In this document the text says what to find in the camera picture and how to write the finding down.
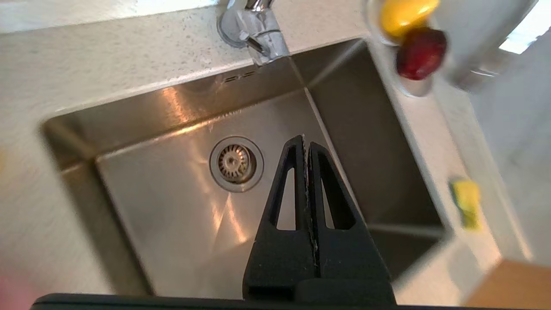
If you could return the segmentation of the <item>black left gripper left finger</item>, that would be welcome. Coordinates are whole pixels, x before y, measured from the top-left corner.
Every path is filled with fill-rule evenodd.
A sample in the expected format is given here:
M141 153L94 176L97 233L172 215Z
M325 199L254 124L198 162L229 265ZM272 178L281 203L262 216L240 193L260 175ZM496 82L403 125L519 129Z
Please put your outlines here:
M277 228L277 223L290 170L294 170L295 230L283 231ZM300 282L314 278L309 216L304 139L298 135L282 148L245 268L244 299L290 301Z

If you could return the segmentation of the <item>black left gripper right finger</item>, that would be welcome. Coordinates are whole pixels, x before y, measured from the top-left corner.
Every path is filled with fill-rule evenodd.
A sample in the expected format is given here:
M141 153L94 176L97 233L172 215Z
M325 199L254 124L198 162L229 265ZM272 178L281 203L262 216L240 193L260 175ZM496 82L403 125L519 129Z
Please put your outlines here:
M394 302L390 275L329 151L311 143L307 160L314 277L301 302Z

